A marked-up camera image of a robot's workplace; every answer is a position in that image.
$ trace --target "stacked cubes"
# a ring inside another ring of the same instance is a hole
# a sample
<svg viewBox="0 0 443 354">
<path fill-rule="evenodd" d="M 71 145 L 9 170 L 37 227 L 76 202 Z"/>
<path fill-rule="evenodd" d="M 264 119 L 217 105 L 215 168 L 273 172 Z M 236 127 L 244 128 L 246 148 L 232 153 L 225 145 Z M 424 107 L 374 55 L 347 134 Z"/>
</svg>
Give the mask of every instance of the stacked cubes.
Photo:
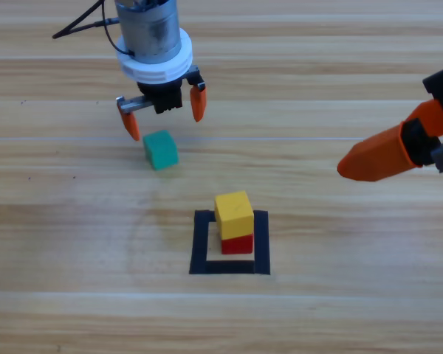
<svg viewBox="0 0 443 354">
<path fill-rule="evenodd" d="M 215 218 L 222 254 L 253 252 L 254 212 L 245 191 L 217 195 Z"/>
</svg>

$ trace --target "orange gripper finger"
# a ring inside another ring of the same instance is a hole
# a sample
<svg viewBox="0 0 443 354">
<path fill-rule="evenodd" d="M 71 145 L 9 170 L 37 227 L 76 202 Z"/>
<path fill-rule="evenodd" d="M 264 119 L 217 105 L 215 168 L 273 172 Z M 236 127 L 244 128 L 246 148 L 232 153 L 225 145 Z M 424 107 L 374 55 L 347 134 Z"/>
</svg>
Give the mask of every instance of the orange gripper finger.
<svg viewBox="0 0 443 354">
<path fill-rule="evenodd" d="M 403 124 L 357 143 L 338 164 L 338 173 L 355 181 L 375 182 L 419 167 L 402 142 Z"/>
<path fill-rule="evenodd" d="M 190 104 L 192 105 L 193 118 L 196 122 L 200 122 L 207 107 L 207 89 L 204 88 L 199 91 L 197 86 L 192 86 L 190 89 Z"/>
<path fill-rule="evenodd" d="M 438 100 L 420 103 L 408 116 L 408 120 L 418 118 L 428 136 L 443 136 L 443 108 Z"/>
<path fill-rule="evenodd" d="M 141 139 L 140 129 L 138 128 L 138 122 L 136 121 L 133 112 L 124 113 L 119 105 L 117 105 L 117 107 L 126 130 L 130 133 L 131 137 L 138 142 Z"/>
</svg>

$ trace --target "robotic arm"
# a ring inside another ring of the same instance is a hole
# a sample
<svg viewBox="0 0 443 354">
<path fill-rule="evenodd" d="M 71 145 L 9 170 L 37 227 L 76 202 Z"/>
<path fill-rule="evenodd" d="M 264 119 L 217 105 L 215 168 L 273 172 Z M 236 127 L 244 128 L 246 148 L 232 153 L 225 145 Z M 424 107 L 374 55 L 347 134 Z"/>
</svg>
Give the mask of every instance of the robotic arm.
<svg viewBox="0 0 443 354">
<path fill-rule="evenodd" d="M 357 143 L 338 164 L 342 177 L 379 181 L 432 164 L 443 173 L 443 70 L 423 83 L 433 99 L 395 127 Z"/>
<path fill-rule="evenodd" d="M 192 64 L 192 42 L 179 28 L 176 0 L 114 0 L 118 18 L 105 17 L 105 0 L 98 0 L 80 18 L 53 35 L 63 37 L 92 27 L 105 27 L 107 37 L 117 51 L 123 73 L 140 90 L 130 100 L 117 98 L 117 108 L 123 124 L 134 140 L 141 139 L 134 113 L 142 108 L 154 107 L 157 114 L 182 107 L 183 80 L 192 85 L 190 103 L 193 118 L 202 120 L 207 105 L 205 82 L 199 67 Z M 102 21 L 74 28 L 98 7 L 102 8 Z M 115 45 L 107 26 L 120 24 L 122 36 Z"/>
</svg>

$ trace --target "yellow cube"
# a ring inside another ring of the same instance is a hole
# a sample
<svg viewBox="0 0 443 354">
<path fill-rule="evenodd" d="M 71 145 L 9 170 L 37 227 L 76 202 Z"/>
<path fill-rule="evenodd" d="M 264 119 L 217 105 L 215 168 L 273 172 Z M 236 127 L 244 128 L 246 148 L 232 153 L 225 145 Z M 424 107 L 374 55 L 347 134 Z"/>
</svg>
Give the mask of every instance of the yellow cube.
<svg viewBox="0 0 443 354">
<path fill-rule="evenodd" d="M 245 191 L 217 195 L 215 218 L 222 240 L 251 235 L 254 212 Z"/>
</svg>

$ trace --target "orange robot finger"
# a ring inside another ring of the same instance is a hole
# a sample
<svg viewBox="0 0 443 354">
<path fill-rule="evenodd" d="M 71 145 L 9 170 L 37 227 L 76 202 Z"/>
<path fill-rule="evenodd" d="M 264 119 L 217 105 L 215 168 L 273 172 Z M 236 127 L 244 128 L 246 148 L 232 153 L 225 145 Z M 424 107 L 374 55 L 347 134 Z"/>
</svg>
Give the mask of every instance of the orange robot finger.
<svg viewBox="0 0 443 354">
<path fill-rule="evenodd" d="M 124 113 L 121 110 L 120 105 L 117 104 L 117 107 L 118 111 L 120 112 L 121 120 L 123 121 L 125 129 L 129 132 L 129 134 L 135 141 L 137 142 L 140 141 L 141 140 L 140 128 L 138 127 L 138 122 L 136 121 L 133 112 Z"/>
<path fill-rule="evenodd" d="M 197 85 L 193 85 L 190 89 L 190 104 L 192 105 L 193 118 L 196 122 L 200 122 L 207 107 L 207 89 L 204 87 L 200 91 Z"/>
<path fill-rule="evenodd" d="M 338 164 L 338 173 L 354 181 L 375 182 L 418 167 L 402 142 L 403 125 L 357 143 Z"/>
<path fill-rule="evenodd" d="M 400 125 L 356 144 L 340 161 L 338 173 L 355 181 L 379 181 L 434 163 L 443 135 L 443 109 L 437 100 L 421 103 Z"/>
</svg>

